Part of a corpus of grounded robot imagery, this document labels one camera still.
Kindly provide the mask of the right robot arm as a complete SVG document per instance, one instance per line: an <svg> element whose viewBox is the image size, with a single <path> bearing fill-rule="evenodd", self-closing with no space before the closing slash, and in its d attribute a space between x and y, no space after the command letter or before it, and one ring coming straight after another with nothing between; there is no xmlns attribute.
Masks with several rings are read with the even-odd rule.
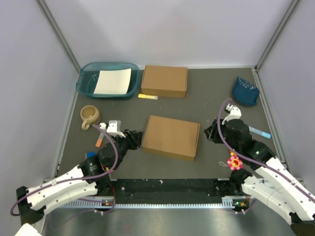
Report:
<svg viewBox="0 0 315 236"><path fill-rule="evenodd" d="M230 157L230 190L250 195L281 216L297 236L315 234L315 196L262 142L254 140L240 119L216 118L204 130L208 140L225 144Z"/></svg>

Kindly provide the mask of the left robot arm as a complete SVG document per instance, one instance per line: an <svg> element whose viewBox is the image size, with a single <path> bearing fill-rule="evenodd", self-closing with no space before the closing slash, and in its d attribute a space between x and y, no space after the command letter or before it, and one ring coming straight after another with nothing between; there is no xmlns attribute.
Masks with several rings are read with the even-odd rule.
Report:
<svg viewBox="0 0 315 236"><path fill-rule="evenodd" d="M106 195L112 190L110 174L129 150L142 143L142 131L125 130L107 135L109 143L67 173L36 187L16 190L18 216L22 224L35 224L56 208L88 196Z"/></svg>

